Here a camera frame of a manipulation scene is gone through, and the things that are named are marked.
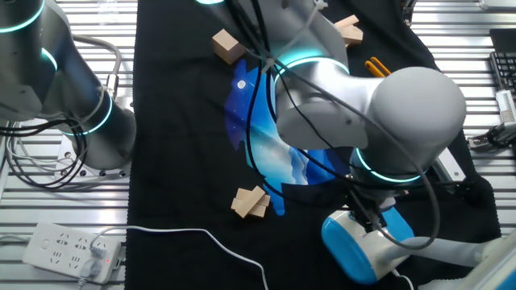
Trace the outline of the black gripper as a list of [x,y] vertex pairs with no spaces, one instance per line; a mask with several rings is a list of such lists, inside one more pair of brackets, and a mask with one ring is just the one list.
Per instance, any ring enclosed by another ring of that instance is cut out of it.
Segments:
[[349,217],[360,224],[367,233],[381,228],[383,214],[393,209],[397,201],[394,197],[373,196],[353,185],[350,188]]

